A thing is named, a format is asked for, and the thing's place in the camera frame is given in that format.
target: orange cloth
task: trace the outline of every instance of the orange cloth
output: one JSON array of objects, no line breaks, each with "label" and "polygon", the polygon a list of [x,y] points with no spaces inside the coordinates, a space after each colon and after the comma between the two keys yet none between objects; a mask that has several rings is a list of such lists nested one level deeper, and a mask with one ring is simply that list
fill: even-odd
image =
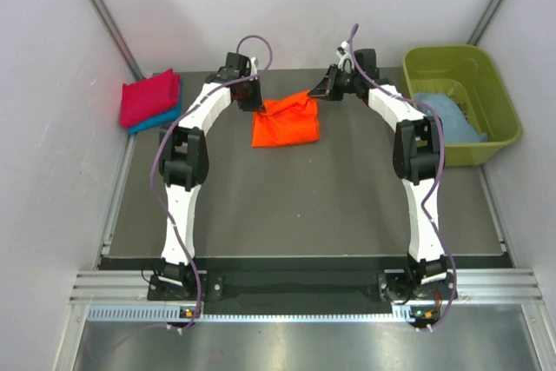
[{"label": "orange cloth", "polygon": [[307,91],[265,100],[266,112],[253,114],[253,147],[283,147],[319,140],[318,106]]}]

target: white backdrop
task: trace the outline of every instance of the white backdrop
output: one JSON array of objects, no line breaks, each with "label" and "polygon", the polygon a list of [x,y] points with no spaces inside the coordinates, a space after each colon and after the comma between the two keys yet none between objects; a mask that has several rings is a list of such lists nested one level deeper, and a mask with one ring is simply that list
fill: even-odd
[{"label": "white backdrop", "polygon": [[88,0],[0,0],[0,16],[0,368],[38,371],[98,249],[131,76]]},{"label": "white backdrop", "polygon": [[506,0],[480,43],[493,58],[523,137],[486,165],[518,260],[533,267],[556,322],[556,3]]},{"label": "white backdrop", "polygon": [[[214,70],[250,33],[268,38],[275,69],[325,68],[361,24],[358,47],[400,66],[410,48],[467,41],[489,0],[105,0],[146,74]],[[250,48],[264,63],[263,48]]]}]

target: blue folded cloth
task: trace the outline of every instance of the blue folded cloth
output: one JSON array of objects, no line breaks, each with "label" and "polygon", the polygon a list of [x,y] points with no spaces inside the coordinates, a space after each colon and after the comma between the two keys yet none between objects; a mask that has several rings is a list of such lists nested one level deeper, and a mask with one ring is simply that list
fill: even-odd
[{"label": "blue folded cloth", "polygon": [[180,98],[177,101],[177,105],[174,106],[173,108],[166,110],[165,112],[162,112],[159,115],[150,117],[149,119],[146,119],[141,123],[132,126],[131,128],[128,129],[129,134],[134,135],[139,131],[152,128],[153,126],[158,126],[158,125],[162,125],[163,123],[173,122],[175,119],[180,117],[180,115],[182,114],[182,96],[183,96],[183,80],[180,81]]},{"label": "blue folded cloth", "polygon": [[[451,98],[435,93],[415,93],[415,99],[428,104],[442,121],[445,143],[488,142],[488,134],[479,134],[467,121],[460,107]],[[417,109],[431,116],[430,110],[417,105]]]}]

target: plastic container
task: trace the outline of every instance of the plastic container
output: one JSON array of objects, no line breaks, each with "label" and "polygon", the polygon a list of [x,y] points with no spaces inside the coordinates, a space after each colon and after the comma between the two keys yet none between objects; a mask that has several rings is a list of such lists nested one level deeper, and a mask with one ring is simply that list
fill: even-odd
[{"label": "plastic container", "polygon": [[449,167],[480,165],[521,135],[520,121],[487,53],[472,45],[419,47],[406,53],[403,71],[411,98],[438,93],[453,99],[488,142],[447,143]]}]

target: gray floor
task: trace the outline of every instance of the gray floor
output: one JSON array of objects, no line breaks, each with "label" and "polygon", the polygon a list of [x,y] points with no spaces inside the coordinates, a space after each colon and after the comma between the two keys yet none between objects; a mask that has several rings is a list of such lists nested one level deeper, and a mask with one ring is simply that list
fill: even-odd
[{"label": "gray floor", "polygon": [[[325,70],[272,70],[264,98],[313,88]],[[188,73],[184,108],[207,73]],[[383,76],[400,82],[399,69]],[[404,255],[407,198],[392,168],[393,134],[354,96],[319,102],[321,140],[251,148],[252,115],[235,104],[208,133],[210,172],[195,215],[197,256]],[[160,256],[165,218],[149,190],[157,128],[138,134],[110,256]],[[160,177],[158,188],[165,195]],[[501,253],[477,169],[447,169],[440,230],[459,255]]]},{"label": "gray floor", "polygon": [[133,323],[86,325],[75,371],[540,371],[518,306],[455,307],[432,335],[407,324],[201,323],[178,336]]}]

